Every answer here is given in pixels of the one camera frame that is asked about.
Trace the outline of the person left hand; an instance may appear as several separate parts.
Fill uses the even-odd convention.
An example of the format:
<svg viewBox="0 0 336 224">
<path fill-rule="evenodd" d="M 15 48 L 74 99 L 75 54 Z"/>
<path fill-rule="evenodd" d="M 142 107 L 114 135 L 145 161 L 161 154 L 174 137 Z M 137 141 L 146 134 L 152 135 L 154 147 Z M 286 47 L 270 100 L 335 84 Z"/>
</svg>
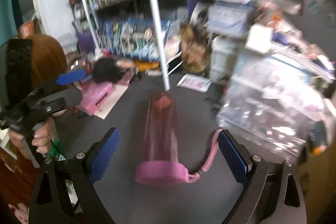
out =
<svg viewBox="0 0 336 224">
<path fill-rule="evenodd" d="M 34 139 L 32 145 L 37 148 L 37 152 L 46 154 L 51 148 L 51 139 L 54 136 L 55 122 L 52 118 L 48 118 L 44 125 L 34 133 Z M 9 130 L 9 137 L 11 143 L 17 147 L 20 153 L 26 158 L 29 158 L 29 154 L 21 143 L 23 136 L 15 131 Z"/>
</svg>

